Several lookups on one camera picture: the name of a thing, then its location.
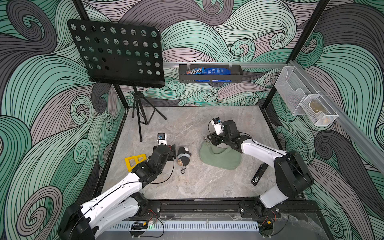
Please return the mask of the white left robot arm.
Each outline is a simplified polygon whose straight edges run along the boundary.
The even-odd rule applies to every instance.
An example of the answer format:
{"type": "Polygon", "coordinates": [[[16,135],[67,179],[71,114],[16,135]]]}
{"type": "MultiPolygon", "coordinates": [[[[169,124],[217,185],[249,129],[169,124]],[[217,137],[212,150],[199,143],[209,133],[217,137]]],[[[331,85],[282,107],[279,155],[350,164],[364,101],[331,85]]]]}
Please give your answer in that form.
{"type": "Polygon", "coordinates": [[[167,162],[175,159],[175,145],[154,147],[152,155],[116,185],[88,202],[67,207],[59,224],[59,238],[95,240],[122,220],[145,212],[148,200],[140,190],[148,184],[156,184],[167,162]]]}

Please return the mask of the large clear wall bin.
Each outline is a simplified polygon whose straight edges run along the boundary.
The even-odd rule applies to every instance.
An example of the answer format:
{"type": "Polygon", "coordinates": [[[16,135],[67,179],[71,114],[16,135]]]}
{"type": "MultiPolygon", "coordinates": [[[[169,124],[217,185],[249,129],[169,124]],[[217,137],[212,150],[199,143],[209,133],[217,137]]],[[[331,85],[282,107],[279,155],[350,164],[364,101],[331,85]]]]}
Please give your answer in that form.
{"type": "Polygon", "coordinates": [[[312,92],[303,68],[298,68],[295,65],[283,67],[275,83],[275,88],[292,115],[306,114],[301,103],[312,92]]]}

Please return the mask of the blue candy packet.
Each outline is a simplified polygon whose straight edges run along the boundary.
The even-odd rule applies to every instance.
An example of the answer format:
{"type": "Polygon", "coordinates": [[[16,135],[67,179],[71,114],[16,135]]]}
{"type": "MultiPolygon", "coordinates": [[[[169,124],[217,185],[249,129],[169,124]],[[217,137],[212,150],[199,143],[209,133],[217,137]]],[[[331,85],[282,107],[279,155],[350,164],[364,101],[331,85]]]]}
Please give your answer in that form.
{"type": "Polygon", "coordinates": [[[186,71],[186,75],[215,75],[215,76],[223,76],[223,75],[231,75],[231,71],[225,68],[195,68],[192,70],[186,71]]]}

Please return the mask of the black music stand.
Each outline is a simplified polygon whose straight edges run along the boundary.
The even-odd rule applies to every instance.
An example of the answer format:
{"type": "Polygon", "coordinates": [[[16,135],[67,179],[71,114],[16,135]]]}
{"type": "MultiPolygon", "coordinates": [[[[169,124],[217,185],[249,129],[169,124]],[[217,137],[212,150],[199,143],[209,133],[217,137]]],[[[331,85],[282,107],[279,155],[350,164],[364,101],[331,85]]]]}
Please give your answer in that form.
{"type": "Polygon", "coordinates": [[[94,82],[133,87],[138,125],[148,125],[138,88],[165,86],[162,38],[153,26],[68,20],[70,33],[94,82]]]}

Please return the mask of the green fabric bag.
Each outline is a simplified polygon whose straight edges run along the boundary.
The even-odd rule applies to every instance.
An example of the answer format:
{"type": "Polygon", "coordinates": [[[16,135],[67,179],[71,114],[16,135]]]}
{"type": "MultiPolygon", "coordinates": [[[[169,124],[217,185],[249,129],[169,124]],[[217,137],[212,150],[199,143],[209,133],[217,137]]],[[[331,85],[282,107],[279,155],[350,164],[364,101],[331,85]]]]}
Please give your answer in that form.
{"type": "Polygon", "coordinates": [[[202,143],[199,156],[203,163],[225,170],[235,170],[242,161],[242,154],[236,150],[219,148],[207,142],[202,143]]]}

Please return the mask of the black wall shelf tray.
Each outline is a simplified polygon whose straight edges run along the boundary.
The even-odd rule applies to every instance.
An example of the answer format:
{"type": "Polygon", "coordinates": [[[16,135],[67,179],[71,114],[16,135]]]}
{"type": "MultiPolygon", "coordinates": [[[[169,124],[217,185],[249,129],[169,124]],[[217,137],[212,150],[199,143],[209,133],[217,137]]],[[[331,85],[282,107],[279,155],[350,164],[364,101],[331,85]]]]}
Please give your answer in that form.
{"type": "Polygon", "coordinates": [[[179,81],[181,83],[240,83],[244,72],[240,65],[232,64],[184,64],[179,65],[179,81]],[[225,68],[231,71],[231,75],[186,75],[186,71],[195,68],[225,68]]]}

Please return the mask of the small clear wall bin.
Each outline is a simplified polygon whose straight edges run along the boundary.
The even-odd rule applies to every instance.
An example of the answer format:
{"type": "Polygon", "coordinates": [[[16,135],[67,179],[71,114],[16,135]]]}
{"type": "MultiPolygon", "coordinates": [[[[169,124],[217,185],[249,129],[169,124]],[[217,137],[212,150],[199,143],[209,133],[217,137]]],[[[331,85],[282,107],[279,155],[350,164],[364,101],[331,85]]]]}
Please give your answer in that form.
{"type": "Polygon", "coordinates": [[[327,127],[339,117],[319,94],[306,95],[301,102],[301,107],[309,120],[317,127],[327,127]]]}

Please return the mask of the penguin plush decoration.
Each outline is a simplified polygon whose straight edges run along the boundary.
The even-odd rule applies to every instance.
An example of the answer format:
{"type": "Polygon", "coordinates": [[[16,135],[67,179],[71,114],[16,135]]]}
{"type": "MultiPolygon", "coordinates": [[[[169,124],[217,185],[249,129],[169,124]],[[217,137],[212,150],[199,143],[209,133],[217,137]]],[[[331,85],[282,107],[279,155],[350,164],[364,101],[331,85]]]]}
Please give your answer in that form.
{"type": "Polygon", "coordinates": [[[190,153],[188,147],[181,146],[177,152],[177,161],[178,164],[182,167],[181,174],[184,174],[187,168],[187,165],[190,163],[190,158],[192,154],[190,153]]]}

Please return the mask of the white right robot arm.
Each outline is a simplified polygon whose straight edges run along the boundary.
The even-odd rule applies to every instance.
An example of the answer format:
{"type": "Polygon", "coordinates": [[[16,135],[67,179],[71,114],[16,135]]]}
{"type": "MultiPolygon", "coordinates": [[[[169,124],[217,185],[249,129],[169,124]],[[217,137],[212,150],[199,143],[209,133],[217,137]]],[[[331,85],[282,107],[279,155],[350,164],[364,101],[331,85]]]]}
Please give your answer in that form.
{"type": "Polygon", "coordinates": [[[314,184],[314,178],[299,153],[286,152],[261,144],[251,135],[239,132],[232,120],[222,122],[220,118],[213,118],[209,125],[215,129],[213,133],[209,132],[207,135],[214,146],[225,144],[241,154],[263,162],[252,179],[254,184],[261,180],[267,168],[271,167],[274,170],[276,184],[257,197],[255,210],[259,212],[269,210],[285,200],[295,198],[314,184]]]}

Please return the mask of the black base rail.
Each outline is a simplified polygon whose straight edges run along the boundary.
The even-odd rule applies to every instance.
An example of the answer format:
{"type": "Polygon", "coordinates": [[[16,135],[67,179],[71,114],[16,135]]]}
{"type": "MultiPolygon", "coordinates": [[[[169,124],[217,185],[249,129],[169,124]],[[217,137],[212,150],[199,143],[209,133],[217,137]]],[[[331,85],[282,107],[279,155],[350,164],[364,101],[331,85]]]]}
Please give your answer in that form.
{"type": "Polygon", "coordinates": [[[280,218],[281,214],[316,213],[320,210],[317,203],[304,199],[288,199],[268,209],[255,197],[212,198],[212,199],[175,199],[148,200],[146,209],[161,215],[187,214],[232,214],[243,219],[264,220],[280,218]]]}

